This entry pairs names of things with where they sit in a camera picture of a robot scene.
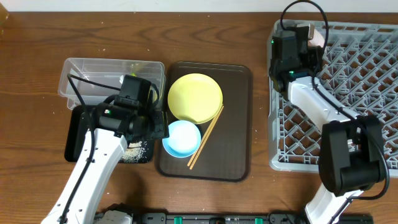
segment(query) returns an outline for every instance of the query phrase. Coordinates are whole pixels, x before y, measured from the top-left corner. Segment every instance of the yellow plate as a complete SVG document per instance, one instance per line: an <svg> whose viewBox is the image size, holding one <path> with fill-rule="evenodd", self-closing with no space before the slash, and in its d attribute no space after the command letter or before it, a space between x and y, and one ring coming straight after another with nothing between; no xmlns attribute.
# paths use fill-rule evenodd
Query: yellow plate
<svg viewBox="0 0 398 224"><path fill-rule="evenodd" d="M193 73L173 83L167 103L177 119L202 124L213 119L221 109L223 93L214 79Z"/></svg>

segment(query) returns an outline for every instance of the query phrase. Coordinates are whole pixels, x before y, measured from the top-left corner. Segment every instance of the blue bowl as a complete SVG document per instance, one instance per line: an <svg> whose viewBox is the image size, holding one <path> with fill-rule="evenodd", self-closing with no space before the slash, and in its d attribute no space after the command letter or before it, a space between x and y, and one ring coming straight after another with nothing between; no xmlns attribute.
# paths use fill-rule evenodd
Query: blue bowl
<svg viewBox="0 0 398 224"><path fill-rule="evenodd" d="M162 140L164 149L172 156L191 156L200 146L198 127L189 121L175 121L169 125L169 138Z"/></svg>

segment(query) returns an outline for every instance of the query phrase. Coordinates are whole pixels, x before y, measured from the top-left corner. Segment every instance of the clear plastic container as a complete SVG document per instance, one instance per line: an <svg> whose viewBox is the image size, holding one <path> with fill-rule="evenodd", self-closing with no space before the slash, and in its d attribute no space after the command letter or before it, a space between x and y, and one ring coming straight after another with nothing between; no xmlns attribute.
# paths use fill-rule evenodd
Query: clear plastic container
<svg viewBox="0 0 398 224"><path fill-rule="evenodd" d="M58 93L60 96L68 98L67 106L72 110L75 106L80 104L80 101L68 81L68 73L96 83L117 88L121 87L125 75L135 75L140 78L145 78L156 85L160 95L159 103L156 108L161 108L165 85L164 70L165 68L162 62L100 58L68 58L63 65ZM95 86L79 80L73 79L73 82L87 105L97 105L103 102L109 95L118 94L116 90Z"/></svg>

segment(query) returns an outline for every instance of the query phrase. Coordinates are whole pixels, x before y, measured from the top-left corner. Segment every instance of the wooden table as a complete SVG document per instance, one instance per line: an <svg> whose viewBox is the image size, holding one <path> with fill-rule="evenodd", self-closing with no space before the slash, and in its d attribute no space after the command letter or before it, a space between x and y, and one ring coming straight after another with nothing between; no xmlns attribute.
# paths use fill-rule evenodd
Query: wooden table
<svg viewBox="0 0 398 224"><path fill-rule="evenodd" d="M238 184L162 177L148 164L118 164L99 210L113 203L179 213L299 211L318 174L268 165L266 40L280 13L12 13L0 41L0 223L38 223L60 196L73 163L63 158L71 111L57 93L68 57L227 63L253 73L252 159ZM318 13L287 19L321 20ZM398 14L328 13L329 21L394 24ZM377 184L365 195L382 189ZM348 213L397 221L398 180L385 197Z"/></svg>

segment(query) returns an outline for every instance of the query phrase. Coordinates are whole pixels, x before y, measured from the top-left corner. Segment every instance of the white background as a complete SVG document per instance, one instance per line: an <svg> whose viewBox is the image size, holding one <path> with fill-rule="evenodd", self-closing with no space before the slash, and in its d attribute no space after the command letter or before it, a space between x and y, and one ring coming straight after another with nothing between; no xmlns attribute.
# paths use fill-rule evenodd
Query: white background
<svg viewBox="0 0 398 224"><path fill-rule="evenodd" d="M280 12L293 0L0 0L12 11ZM326 12L398 12L398 0L314 0ZM308 3L289 11L315 12Z"/></svg>

